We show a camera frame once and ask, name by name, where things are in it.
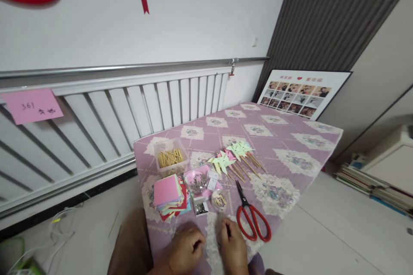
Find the framed poster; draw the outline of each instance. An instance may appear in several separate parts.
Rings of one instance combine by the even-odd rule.
[[[317,120],[352,72],[273,70],[258,103]]]

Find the photo collage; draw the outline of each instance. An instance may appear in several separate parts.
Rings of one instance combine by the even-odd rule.
[[[311,118],[330,92],[330,87],[271,81],[260,104]]]

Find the table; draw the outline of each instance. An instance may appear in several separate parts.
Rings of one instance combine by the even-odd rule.
[[[225,177],[221,181],[228,202],[224,214],[217,214],[208,202],[210,212],[206,216],[196,218],[192,210],[162,222],[152,207],[153,184],[161,178],[156,170],[154,143],[180,138],[188,152],[191,168],[206,164],[210,157],[232,142],[250,143],[255,149],[255,157],[267,172],[256,169],[262,180],[251,172],[252,180],[241,182],[241,185],[248,202],[266,217],[274,235],[330,157],[341,135],[341,129],[246,102],[137,140],[134,151],[154,263],[171,242],[176,228],[194,221],[206,238],[206,250],[195,273],[223,274],[216,235],[221,226],[221,216],[236,221],[237,208],[241,205],[235,182],[231,184]],[[243,227],[252,234],[246,220]],[[251,260],[263,241],[246,239],[246,242],[248,259]]]

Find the stack of books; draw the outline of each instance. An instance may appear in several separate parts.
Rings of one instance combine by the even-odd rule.
[[[157,181],[154,185],[154,207],[159,211],[162,221],[178,216],[191,209],[189,193],[182,179],[176,174]]]
[[[413,196],[371,175],[343,164],[336,179],[393,210],[413,218]]]
[[[346,163],[343,164],[340,170],[336,173],[336,179],[368,196],[372,193],[373,188],[389,187],[386,183],[381,182]]]

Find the white radiator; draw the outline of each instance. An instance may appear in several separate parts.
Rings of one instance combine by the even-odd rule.
[[[133,163],[133,142],[221,110],[227,68],[2,89],[51,88],[63,117],[15,125],[0,99],[0,218]]]

